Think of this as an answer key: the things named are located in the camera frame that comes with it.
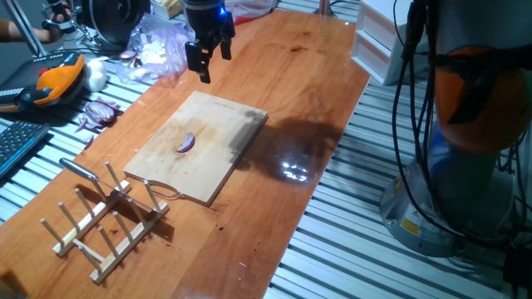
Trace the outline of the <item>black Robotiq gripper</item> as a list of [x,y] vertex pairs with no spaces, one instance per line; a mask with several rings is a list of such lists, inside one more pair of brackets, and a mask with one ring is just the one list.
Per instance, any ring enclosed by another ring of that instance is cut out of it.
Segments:
[[231,39],[234,37],[232,14],[226,10],[224,0],[183,0],[187,21],[195,31],[196,40],[185,43],[185,53],[190,71],[199,75],[200,81],[209,84],[209,61],[212,57],[211,39],[220,39],[220,52],[230,61]]

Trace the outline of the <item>person's bare hand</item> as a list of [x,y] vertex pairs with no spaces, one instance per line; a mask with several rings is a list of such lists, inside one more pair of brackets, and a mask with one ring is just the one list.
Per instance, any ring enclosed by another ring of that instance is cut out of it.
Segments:
[[[59,14],[56,16],[55,14],[52,14],[50,19],[56,20],[57,22],[65,22],[65,15]],[[59,41],[62,35],[63,32],[55,27],[52,27],[50,30],[42,29],[42,36],[40,37],[40,41],[44,44],[51,44],[53,42]]]

